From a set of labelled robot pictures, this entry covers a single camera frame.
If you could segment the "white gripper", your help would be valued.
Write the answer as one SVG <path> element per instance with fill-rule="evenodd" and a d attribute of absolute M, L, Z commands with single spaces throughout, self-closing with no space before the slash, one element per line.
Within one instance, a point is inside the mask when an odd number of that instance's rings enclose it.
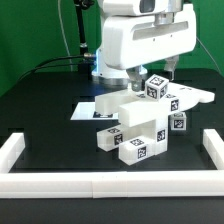
<path fill-rule="evenodd" d="M 173 80 L 179 61 L 177 55 L 195 47 L 196 16 L 192 3 L 175 3 L 174 6 L 169 3 L 164 12 L 150 15 L 105 14 L 107 18 L 102 27 L 104 62 L 114 69 L 128 69 L 135 92 L 142 90 L 142 76 L 136 66 L 167 58 L 164 70 Z"/>

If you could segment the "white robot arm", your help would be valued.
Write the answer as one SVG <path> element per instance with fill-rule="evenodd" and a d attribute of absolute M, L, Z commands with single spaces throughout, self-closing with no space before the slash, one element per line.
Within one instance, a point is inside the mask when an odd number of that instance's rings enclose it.
<path fill-rule="evenodd" d="M 196 44 L 196 15 L 189 0 L 98 0 L 101 45 L 93 80 L 136 89 L 146 64 L 163 60 L 169 78 L 181 54 Z"/>

